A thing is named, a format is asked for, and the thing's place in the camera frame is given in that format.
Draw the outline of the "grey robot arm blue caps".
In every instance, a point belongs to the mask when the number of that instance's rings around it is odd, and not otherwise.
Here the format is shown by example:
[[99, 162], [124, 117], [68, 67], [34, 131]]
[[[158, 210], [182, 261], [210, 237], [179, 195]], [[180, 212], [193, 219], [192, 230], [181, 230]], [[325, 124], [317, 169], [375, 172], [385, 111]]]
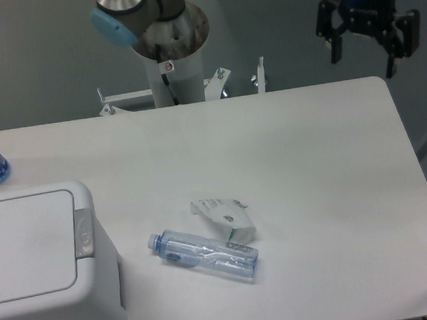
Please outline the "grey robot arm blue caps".
[[[95, 0], [90, 20], [99, 33], [120, 47], [155, 62], [179, 60], [205, 43], [209, 23], [186, 0]], [[320, 0], [316, 35], [331, 48], [331, 61], [342, 55], [345, 31], [375, 39], [388, 54], [387, 77], [399, 59], [420, 44], [420, 12], [399, 13], [396, 0]]]

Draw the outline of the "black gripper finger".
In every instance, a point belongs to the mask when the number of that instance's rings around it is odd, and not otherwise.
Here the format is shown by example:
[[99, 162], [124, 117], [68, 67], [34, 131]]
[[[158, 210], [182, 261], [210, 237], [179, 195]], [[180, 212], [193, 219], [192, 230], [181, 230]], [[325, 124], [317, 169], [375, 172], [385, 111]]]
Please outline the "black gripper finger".
[[393, 21], [379, 32], [380, 44], [388, 54], [386, 78], [396, 73], [399, 61], [410, 57], [420, 45], [420, 12], [412, 9], [395, 13]]
[[320, 0], [317, 8], [316, 35], [323, 37], [330, 44], [331, 61], [337, 64], [342, 57], [342, 34], [347, 29], [345, 22], [337, 28], [332, 26], [332, 15], [338, 9], [340, 0]]

